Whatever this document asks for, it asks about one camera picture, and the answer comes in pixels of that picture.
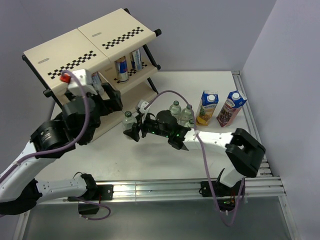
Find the energy drink can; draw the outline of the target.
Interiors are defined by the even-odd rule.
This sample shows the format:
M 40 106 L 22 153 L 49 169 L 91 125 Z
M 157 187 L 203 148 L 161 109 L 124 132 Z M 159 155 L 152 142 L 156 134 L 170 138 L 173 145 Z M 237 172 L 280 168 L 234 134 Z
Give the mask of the energy drink can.
M 93 85 L 94 89 L 96 90 L 97 93 L 100 94 L 104 90 L 102 87 L 100 74 L 98 72 L 93 73 L 91 75 L 91 79 L 92 79 L 92 85 Z
M 130 53 L 130 61 L 131 61 L 132 68 L 134 70 L 136 70 L 137 72 L 139 72 L 143 69 L 141 51 L 139 48 L 133 50 Z
M 128 66 L 126 57 L 123 56 L 115 61 L 115 67 L 117 70 L 117 79 L 121 83 L 125 83 L 129 80 Z

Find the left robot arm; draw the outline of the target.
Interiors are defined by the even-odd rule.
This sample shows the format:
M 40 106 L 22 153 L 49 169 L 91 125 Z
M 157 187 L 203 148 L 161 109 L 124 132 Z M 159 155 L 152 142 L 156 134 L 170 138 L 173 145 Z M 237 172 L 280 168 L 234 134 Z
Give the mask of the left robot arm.
M 76 144 L 87 145 L 100 127 L 102 116 L 121 111 L 123 104 L 119 90 L 104 83 L 108 95 L 103 100 L 99 95 L 87 94 L 87 104 L 82 96 L 67 93 L 69 102 L 64 104 L 54 119 L 40 125 L 30 136 L 24 150 L 0 175 L 0 215 L 19 215 L 37 204 L 63 197 L 75 200 L 92 200 L 98 193 L 93 176 L 83 173 L 77 178 L 40 181 L 35 177 L 46 166 L 75 150 Z M 82 131 L 88 106 L 88 125 Z

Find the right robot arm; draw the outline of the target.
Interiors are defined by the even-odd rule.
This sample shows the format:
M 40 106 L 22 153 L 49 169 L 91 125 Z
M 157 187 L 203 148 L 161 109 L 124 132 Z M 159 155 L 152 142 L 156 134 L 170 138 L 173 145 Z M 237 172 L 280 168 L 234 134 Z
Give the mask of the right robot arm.
M 266 153 L 266 148 L 242 128 L 225 133 L 196 131 L 178 124 L 169 110 L 137 116 L 126 111 L 122 127 L 123 134 L 136 142 L 153 134 L 167 138 L 168 144 L 177 150 L 207 150 L 226 155 L 231 164 L 212 182 L 217 197 L 234 193 L 243 178 L 255 178 Z

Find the glass bottle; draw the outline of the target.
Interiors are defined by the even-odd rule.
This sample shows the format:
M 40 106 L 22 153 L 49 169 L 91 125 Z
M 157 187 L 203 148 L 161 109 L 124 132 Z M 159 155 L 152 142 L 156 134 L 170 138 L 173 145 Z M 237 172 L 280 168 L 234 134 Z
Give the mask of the glass bottle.
M 124 119 L 122 120 L 123 131 L 130 130 L 134 124 L 137 123 L 137 119 L 133 116 L 131 111 L 124 113 Z
M 188 123 L 191 119 L 193 119 L 193 111 L 192 111 L 192 105 L 188 104 L 180 113 L 178 118 L 178 123 L 181 126 L 184 126 L 186 123 Z
M 182 108 L 178 100 L 173 102 L 173 104 L 169 107 L 169 111 L 173 117 L 175 117 L 177 120 L 179 119 Z
M 195 122 L 193 119 L 190 119 L 188 122 L 185 123 L 184 125 L 186 128 L 191 128 L 193 129 L 195 127 Z

